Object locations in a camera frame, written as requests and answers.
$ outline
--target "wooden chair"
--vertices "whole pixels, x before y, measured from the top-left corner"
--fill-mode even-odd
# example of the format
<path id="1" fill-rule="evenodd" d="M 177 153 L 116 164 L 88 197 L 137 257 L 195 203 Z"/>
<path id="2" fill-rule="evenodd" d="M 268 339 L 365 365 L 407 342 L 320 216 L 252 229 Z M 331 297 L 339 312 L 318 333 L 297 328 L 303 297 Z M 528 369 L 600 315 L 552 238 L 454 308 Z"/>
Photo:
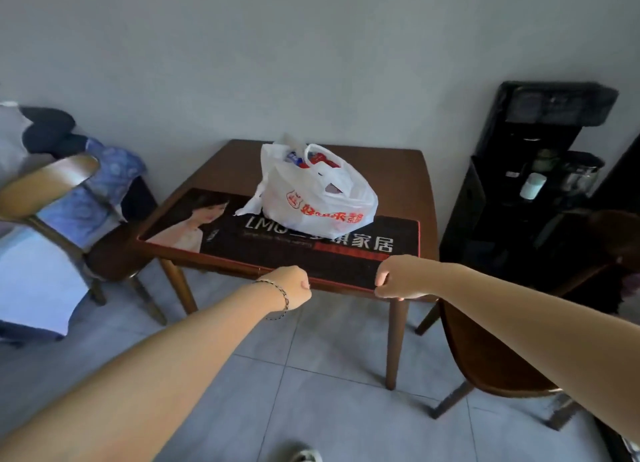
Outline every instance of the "wooden chair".
<path id="1" fill-rule="evenodd" d="M 99 167 L 96 158 L 80 154 L 53 162 L 8 183 L 0 189 L 0 221 L 30 226 L 59 245 L 76 262 L 82 261 L 91 272 L 90 290 L 96 303 L 106 304 L 101 288 L 103 281 L 126 280 L 142 298 L 149 314 L 161 325 L 166 325 L 164 314 L 137 277 L 140 270 L 151 261 L 151 258 L 141 256 L 129 247 L 137 224 L 121 221 L 116 229 L 84 252 L 36 216 L 38 211 L 75 187 L 85 187 L 103 207 L 113 212 L 109 202 L 93 193 L 85 184 Z"/>
<path id="2" fill-rule="evenodd" d="M 551 294 L 562 297 L 614 265 L 640 272 L 640 216 L 624 211 L 594 212 L 588 217 L 582 238 L 588 246 L 590 266 Z M 437 300 L 416 334 L 423 335 L 438 319 L 442 319 L 447 343 L 465 381 L 431 411 L 432 418 L 441 416 L 475 388 L 507 398 L 542 397 L 561 391 L 505 343 L 443 299 Z M 555 430 L 560 430 L 582 409 L 564 393 L 560 405 L 545 422 Z"/>

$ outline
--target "table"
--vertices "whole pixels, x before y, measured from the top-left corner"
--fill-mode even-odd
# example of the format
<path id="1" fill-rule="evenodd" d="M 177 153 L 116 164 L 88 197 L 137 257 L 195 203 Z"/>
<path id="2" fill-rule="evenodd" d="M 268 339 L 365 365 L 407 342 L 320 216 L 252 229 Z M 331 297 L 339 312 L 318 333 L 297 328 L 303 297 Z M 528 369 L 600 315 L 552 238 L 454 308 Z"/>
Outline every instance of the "table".
<path id="1" fill-rule="evenodd" d="M 149 216 L 141 225 L 138 234 L 145 232 L 192 187 L 252 196 L 262 179 L 260 168 L 262 144 L 263 142 L 245 140 L 231 140 L 226 143 Z M 378 214 L 420 221 L 420 255 L 423 258 L 437 260 L 436 215 L 431 183 L 422 152 L 341 145 L 325 145 L 325 147 L 353 165 L 371 184 L 378 195 Z M 142 253 L 158 257 L 187 314 L 196 312 L 198 306 L 180 266 L 245 278 L 257 278 L 267 272 L 264 269 L 233 264 L 212 256 L 203 255 L 196 261 L 191 253 L 151 243 L 137 242 L 135 248 Z M 373 293 L 345 286 L 312 283 L 312 288 L 377 299 Z M 396 388 L 408 311 L 408 301 L 390 301 L 385 382 L 389 390 Z"/>

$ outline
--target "mouse pad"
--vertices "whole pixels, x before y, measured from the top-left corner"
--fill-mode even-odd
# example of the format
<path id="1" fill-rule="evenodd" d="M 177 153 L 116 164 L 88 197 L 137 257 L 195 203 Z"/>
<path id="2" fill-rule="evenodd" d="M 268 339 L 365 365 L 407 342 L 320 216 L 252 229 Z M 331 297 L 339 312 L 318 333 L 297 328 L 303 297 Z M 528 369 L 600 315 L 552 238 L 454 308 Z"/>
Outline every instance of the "mouse pad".
<path id="1" fill-rule="evenodd" d="M 234 216 L 249 196 L 190 189 L 138 238 L 194 255 L 254 267 L 298 265 L 311 279 L 372 291 L 378 265 L 390 255 L 420 255 L 420 223 L 376 216 L 335 240 L 300 233 L 263 215 Z"/>

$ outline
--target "tiled floor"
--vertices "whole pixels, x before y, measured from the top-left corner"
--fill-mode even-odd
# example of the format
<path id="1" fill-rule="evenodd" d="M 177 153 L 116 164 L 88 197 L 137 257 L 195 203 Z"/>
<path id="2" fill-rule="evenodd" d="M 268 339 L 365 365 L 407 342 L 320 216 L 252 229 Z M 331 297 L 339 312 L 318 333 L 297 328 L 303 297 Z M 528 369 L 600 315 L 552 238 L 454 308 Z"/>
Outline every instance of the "tiled floor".
<path id="1" fill-rule="evenodd" d="M 186 271 L 201 307 L 245 282 Z M 158 264 L 141 279 L 170 322 L 182 308 Z M 84 300 L 69 336 L 23 349 L 0 346 L 0 435 L 160 327 L 126 286 L 108 304 Z M 609 462 L 593 420 L 557 433 L 540 423 L 551 399 L 505 400 L 473 392 L 438 420 L 434 406 L 462 381 L 438 322 L 413 334 L 431 307 L 412 304 L 398 389 L 383 387 L 388 305 L 315 292 L 297 312 L 262 321 L 238 347 L 160 461 L 287 462 L 305 444 L 326 462 Z"/>

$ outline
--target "braided bracelet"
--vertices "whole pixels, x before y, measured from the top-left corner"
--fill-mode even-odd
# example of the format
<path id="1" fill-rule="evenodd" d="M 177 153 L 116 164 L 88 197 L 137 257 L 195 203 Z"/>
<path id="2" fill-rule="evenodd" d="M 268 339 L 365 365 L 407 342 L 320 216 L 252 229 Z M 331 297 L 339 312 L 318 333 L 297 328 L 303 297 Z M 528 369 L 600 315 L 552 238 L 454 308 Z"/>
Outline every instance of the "braided bracelet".
<path id="1" fill-rule="evenodd" d="M 261 279 L 261 280 L 254 281 L 254 283 L 260 283 L 260 282 L 265 282 L 265 283 L 268 283 L 270 285 L 273 285 L 275 288 L 277 288 L 280 291 L 280 293 L 284 297 L 284 310 L 282 311 L 282 315 L 279 316 L 279 317 L 276 317 L 275 319 L 269 319 L 268 317 L 265 317 L 265 319 L 268 320 L 268 321 L 277 321 L 278 319 L 282 319 L 284 317 L 284 314 L 286 314 L 287 311 L 289 310 L 289 297 L 287 296 L 287 293 L 284 291 L 284 288 L 279 286 L 274 281 L 267 280 L 267 279 Z"/>

